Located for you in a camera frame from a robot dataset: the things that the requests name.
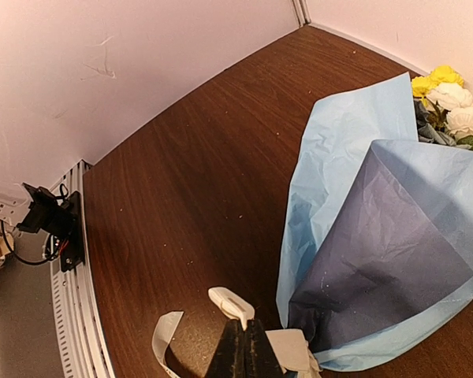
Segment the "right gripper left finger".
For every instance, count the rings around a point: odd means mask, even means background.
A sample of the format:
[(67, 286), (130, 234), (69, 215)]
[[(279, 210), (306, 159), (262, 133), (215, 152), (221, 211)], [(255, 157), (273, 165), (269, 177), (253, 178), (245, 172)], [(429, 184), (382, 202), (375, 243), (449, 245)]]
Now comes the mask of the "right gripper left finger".
[(226, 322), (205, 377), (245, 377), (244, 330), (240, 321), (228, 320)]

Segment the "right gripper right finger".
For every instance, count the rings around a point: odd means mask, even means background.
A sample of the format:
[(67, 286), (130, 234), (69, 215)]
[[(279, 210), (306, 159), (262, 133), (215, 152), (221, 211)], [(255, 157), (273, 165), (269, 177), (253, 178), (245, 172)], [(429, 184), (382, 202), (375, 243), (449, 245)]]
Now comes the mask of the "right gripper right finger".
[(284, 373), (260, 320), (248, 321), (244, 332), (244, 369), (250, 378), (281, 378)]

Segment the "cream printed ribbon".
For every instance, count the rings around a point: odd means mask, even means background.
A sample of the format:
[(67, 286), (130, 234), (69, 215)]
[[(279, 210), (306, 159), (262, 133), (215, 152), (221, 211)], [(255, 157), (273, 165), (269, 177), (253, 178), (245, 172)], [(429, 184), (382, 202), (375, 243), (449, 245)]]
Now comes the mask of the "cream printed ribbon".
[(207, 377), (321, 377), (301, 330), (265, 330), (255, 308), (226, 287), (212, 287), (208, 296), (228, 320)]

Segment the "blue wrapping paper sheet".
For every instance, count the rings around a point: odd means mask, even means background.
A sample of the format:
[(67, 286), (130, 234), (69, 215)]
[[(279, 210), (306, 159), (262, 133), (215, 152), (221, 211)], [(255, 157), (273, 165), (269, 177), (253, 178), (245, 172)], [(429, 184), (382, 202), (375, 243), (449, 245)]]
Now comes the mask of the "blue wrapping paper sheet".
[(408, 74), (317, 101), (289, 185), (281, 323), (336, 372), (382, 365), (473, 300), (473, 152), (418, 139)]

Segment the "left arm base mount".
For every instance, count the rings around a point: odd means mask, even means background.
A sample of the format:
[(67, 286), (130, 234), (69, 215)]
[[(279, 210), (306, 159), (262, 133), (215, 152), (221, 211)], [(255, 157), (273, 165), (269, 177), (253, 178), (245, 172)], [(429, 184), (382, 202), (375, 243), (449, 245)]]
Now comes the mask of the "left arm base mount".
[(85, 263), (82, 222), (82, 196), (74, 191), (58, 203), (58, 197), (45, 187), (22, 183), (31, 197), (25, 218), (17, 224), (22, 232), (44, 230), (60, 241), (58, 256), (61, 270), (68, 272)]

